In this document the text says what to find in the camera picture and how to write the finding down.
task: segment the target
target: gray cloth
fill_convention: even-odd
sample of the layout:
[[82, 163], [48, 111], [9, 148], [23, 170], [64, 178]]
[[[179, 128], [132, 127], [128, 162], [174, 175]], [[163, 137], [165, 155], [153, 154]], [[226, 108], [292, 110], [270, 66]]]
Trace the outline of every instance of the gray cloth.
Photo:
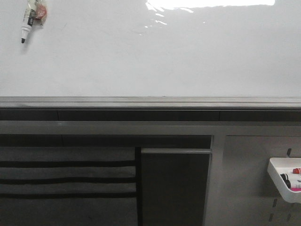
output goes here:
[[[0, 161], [133, 161], [133, 148], [0, 147]], [[135, 177], [135, 167], [0, 168], [0, 179]], [[0, 185], [1, 194], [135, 192], [135, 183]], [[136, 198], [0, 199], [1, 226], [135, 226]]]

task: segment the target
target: whiteboard tray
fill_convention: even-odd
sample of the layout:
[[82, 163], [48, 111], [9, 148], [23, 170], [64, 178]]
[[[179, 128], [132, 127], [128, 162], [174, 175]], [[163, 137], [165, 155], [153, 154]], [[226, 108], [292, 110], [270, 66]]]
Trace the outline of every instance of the whiteboard tray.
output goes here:
[[270, 158], [268, 173], [285, 201], [301, 203], [301, 192], [289, 189], [280, 176], [282, 173], [292, 173], [293, 168], [301, 168], [300, 158]]

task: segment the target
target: marker cap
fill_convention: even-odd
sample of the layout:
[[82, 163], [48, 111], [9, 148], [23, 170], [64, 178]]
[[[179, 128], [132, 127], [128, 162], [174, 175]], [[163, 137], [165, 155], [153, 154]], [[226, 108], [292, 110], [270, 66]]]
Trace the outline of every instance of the marker cap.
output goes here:
[[291, 182], [289, 180], [285, 180], [285, 184], [288, 188], [291, 188]]
[[288, 180], [288, 175], [286, 173], [280, 174], [284, 181]]
[[293, 169], [294, 174], [301, 174], [301, 168], [295, 168]]

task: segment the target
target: whiteboard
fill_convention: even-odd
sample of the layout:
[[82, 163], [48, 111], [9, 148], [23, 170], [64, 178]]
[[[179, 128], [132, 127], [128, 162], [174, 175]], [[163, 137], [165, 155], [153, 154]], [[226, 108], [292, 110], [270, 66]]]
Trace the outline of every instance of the whiteboard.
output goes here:
[[301, 97], [300, 0], [163, 12], [48, 0], [21, 44], [26, 3], [1, 1], [1, 97]]

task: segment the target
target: dry erase marker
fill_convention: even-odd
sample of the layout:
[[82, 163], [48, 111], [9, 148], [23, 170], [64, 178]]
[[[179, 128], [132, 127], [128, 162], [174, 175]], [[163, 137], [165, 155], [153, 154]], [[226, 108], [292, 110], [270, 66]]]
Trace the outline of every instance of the dry erase marker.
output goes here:
[[25, 42], [29, 32], [32, 30], [33, 21], [37, 15], [37, 0], [28, 0], [22, 25], [22, 43]]
[[288, 188], [301, 188], [301, 180], [285, 180], [285, 184]]
[[286, 181], [286, 180], [301, 180], [301, 174], [283, 173], [283, 174], [280, 174], [280, 176], [282, 177], [282, 179], [284, 181]]
[[301, 188], [291, 188], [293, 192], [301, 192]]
[[295, 174], [301, 174], [301, 168], [295, 168], [295, 169], [293, 169], [293, 173], [295, 173]]

